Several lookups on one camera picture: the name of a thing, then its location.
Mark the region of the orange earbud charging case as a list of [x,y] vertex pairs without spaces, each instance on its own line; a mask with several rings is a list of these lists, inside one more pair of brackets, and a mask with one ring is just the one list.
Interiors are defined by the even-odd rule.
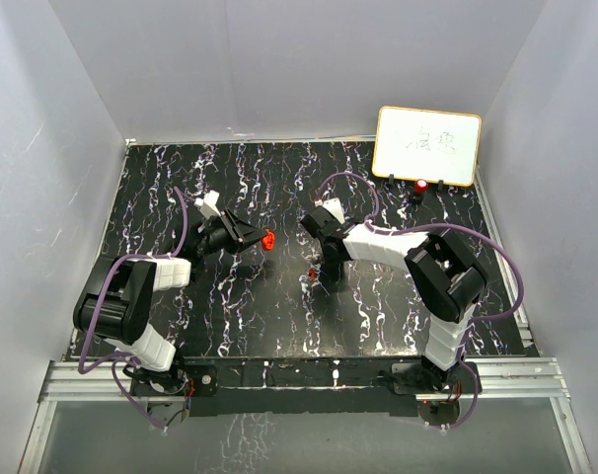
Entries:
[[268,252],[274,248],[274,244],[275,244],[275,235],[270,229],[267,229],[266,235],[261,238],[262,248]]

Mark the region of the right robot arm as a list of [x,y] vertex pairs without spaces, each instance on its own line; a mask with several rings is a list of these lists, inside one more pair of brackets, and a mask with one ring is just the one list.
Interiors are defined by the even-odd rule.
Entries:
[[408,272],[430,319],[419,369],[407,375],[415,375],[417,386],[426,390],[443,392],[455,384],[463,341],[488,283],[486,270],[457,232],[370,228],[325,205],[307,213],[301,225],[319,241],[330,267],[367,261]]

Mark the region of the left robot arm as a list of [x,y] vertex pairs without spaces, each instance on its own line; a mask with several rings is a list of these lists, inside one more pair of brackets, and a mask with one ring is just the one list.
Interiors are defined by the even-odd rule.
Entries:
[[167,394],[187,383],[183,357],[150,323],[153,294],[187,287],[204,259],[232,255],[260,244],[274,247],[275,236],[229,210],[208,216],[186,210],[177,238],[160,255],[132,254],[97,259],[73,312],[85,334],[78,371],[86,374],[107,361],[124,362],[124,373]]

